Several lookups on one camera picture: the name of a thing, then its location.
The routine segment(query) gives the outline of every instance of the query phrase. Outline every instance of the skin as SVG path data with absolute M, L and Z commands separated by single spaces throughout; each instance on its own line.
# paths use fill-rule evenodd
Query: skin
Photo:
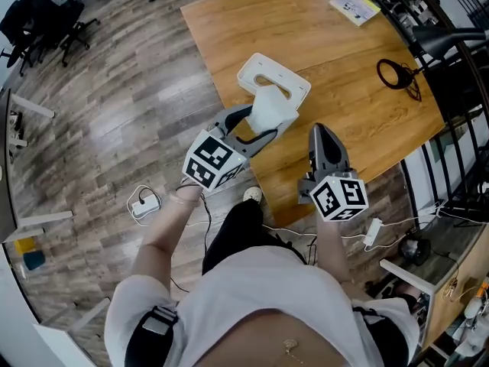
M 200 187 L 184 187 L 176 195 L 197 200 Z M 191 206 L 169 201 L 151 223 L 139 249 L 133 274 L 145 274 L 170 289 L 171 256 L 193 211 Z M 349 297 L 370 299 L 351 282 L 338 223 L 317 216 L 318 266 L 340 283 Z M 257 311 L 232 327 L 197 363 L 199 367 L 301 365 L 285 353 L 283 341 L 299 345 L 291 352 L 307 366 L 345 365 L 344 358 L 328 341 L 302 321 L 277 310 Z

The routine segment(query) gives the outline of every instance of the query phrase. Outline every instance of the gold necklace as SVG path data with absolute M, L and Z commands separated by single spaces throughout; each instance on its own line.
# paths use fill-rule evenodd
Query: gold necklace
M 301 359 L 299 359 L 297 356 L 292 354 L 292 349 L 296 348 L 299 346 L 299 343 L 294 340 L 294 339 L 286 339 L 283 344 L 285 345 L 285 354 L 289 356 L 290 358 L 294 359 L 296 362 L 298 362 L 300 365 L 307 366 L 305 362 L 303 362 Z

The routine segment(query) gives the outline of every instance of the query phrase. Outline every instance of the black desk lamp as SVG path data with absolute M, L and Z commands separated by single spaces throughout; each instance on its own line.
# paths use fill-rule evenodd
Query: black desk lamp
M 413 26 L 413 35 L 421 48 L 433 59 L 428 65 L 435 60 L 441 60 L 445 53 L 449 51 L 459 41 L 485 41 L 485 31 L 480 28 L 439 28 L 436 26 Z M 397 74 L 397 83 L 388 82 L 382 75 L 381 67 L 388 65 Z M 418 68 L 411 70 L 407 64 L 399 65 L 392 60 L 382 59 L 377 63 L 377 74 L 387 87 L 391 89 L 405 89 L 412 98 L 420 101 L 421 93 L 418 83 L 414 77 L 424 70 Z

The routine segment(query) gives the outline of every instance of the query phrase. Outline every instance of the white shoe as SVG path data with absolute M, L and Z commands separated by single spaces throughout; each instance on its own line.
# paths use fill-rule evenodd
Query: white shoe
M 261 202 L 261 197 L 263 197 L 263 192 L 260 187 L 249 187 L 243 194 L 243 201 L 252 199 L 257 203 Z

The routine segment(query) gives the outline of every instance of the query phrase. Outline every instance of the small blue object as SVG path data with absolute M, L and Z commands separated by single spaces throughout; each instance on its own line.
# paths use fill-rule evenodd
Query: small blue object
M 29 271 L 39 268 L 44 262 L 46 262 L 46 258 L 41 250 L 24 253 L 24 263 Z

